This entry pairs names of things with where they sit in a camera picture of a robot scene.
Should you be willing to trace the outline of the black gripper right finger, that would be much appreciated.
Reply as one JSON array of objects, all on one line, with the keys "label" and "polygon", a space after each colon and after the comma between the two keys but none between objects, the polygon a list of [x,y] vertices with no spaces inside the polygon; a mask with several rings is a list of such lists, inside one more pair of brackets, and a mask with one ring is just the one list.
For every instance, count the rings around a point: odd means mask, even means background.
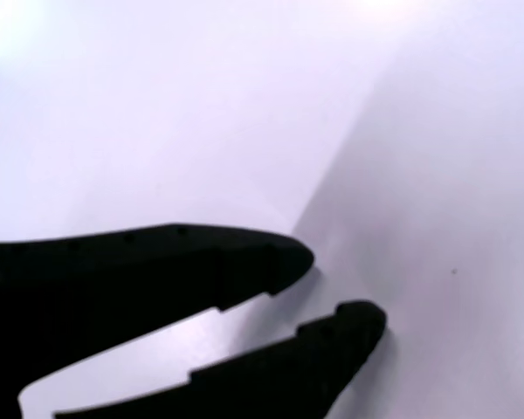
[{"label": "black gripper right finger", "polygon": [[323,418],[382,338],[386,312],[349,301],[286,340],[198,369],[179,387],[60,418]]}]

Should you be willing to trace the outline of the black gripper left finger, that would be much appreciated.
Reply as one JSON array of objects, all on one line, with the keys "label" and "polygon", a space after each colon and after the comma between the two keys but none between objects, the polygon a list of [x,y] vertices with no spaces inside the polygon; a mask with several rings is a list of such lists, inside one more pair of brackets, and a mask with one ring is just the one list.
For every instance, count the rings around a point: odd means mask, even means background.
[{"label": "black gripper left finger", "polygon": [[0,418],[34,381],[211,308],[276,295],[313,266],[288,236],[168,224],[0,243]]}]

